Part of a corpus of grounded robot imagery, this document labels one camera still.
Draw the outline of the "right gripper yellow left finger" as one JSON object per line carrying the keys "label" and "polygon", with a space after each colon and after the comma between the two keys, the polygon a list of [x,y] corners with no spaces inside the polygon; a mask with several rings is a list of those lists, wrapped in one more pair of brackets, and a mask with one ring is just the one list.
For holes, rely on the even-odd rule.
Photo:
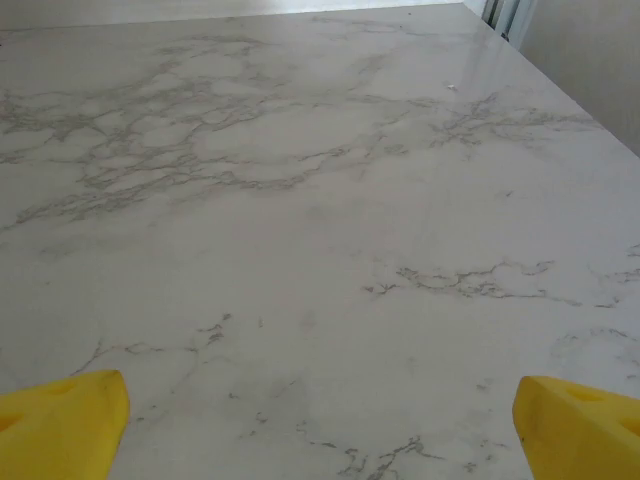
{"label": "right gripper yellow left finger", "polygon": [[122,374],[101,370],[1,396],[3,479],[105,479],[127,427]]}

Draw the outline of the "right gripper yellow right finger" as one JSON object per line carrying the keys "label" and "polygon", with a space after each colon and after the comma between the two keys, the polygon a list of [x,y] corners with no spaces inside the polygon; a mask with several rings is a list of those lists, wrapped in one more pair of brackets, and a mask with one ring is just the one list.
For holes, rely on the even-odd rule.
{"label": "right gripper yellow right finger", "polygon": [[639,478],[639,400],[565,380],[526,376],[513,423],[535,479]]}

